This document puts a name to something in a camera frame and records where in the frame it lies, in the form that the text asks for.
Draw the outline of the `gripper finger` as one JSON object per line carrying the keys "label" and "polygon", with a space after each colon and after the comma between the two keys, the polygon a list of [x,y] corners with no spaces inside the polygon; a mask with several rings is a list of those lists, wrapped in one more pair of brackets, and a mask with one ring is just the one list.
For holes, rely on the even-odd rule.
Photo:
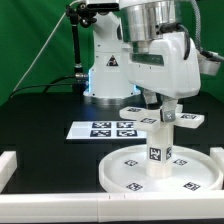
{"label": "gripper finger", "polygon": [[143,90],[143,97],[146,103],[146,107],[148,109],[156,109],[158,107],[156,93],[150,90],[144,89]]}
{"label": "gripper finger", "polygon": [[161,113],[164,122],[173,122],[175,120],[177,102],[177,99],[173,99],[167,96],[162,97]]}

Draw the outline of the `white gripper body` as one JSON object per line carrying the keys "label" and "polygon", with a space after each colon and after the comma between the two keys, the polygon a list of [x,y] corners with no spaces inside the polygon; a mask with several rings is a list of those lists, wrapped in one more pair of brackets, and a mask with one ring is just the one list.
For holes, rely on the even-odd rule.
{"label": "white gripper body", "polygon": [[121,64],[131,84],[174,99],[186,98],[199,92],[201,81],[193,41],[187,59],[184,53],[184,33],[168,33],[150,41],[147,53],[135,53],[131,43],[123,43]]}

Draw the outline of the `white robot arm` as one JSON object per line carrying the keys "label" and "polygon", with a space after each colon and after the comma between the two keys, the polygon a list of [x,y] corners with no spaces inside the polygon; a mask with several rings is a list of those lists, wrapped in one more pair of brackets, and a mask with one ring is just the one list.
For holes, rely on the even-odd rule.
{"label": "white robot arm", "polygon": [[[87,0],[92,12],[107,16],[120,12],[115,31],[97,30],[95,62],[108,68],[119,66],[131,84],[159,94],[165,122],[175,120],[179,99],[199,92],[200,72],[224,60],[204,50],[198,38],[190,38],[176,19],[178,1],[182,0]],[[196,0],[186,1],[199,15]]]}

